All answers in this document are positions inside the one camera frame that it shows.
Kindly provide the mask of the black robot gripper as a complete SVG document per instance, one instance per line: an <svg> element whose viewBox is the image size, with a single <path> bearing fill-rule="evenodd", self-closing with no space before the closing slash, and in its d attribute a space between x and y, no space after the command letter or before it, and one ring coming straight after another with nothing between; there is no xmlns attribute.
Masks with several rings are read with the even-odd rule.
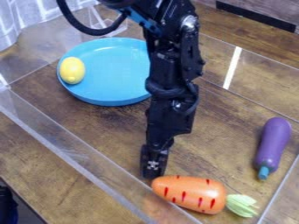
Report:
<svg viewBox="0 0 299 224"><path fill-rule="evenodd" d="M173 138L192 131L197 104L197 97L152 97L145 112L145 144L140 151L140 174L145 179L164 175Z"/></svg>

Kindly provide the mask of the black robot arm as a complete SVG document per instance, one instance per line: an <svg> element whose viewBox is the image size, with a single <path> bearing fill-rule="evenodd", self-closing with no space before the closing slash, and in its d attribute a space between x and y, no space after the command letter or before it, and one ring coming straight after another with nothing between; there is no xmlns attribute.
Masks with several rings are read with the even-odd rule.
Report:
<svg viewBox="0 0 299 224"><path fill-rule="evenodd" d="M204 60L198 50L198 17L190 0L121 0L120 11L144 30L150 94L145 111L145 144L140 172L146 179L164 174L173 137L192 132L200 101L192 80L201 76Z"/></svg>

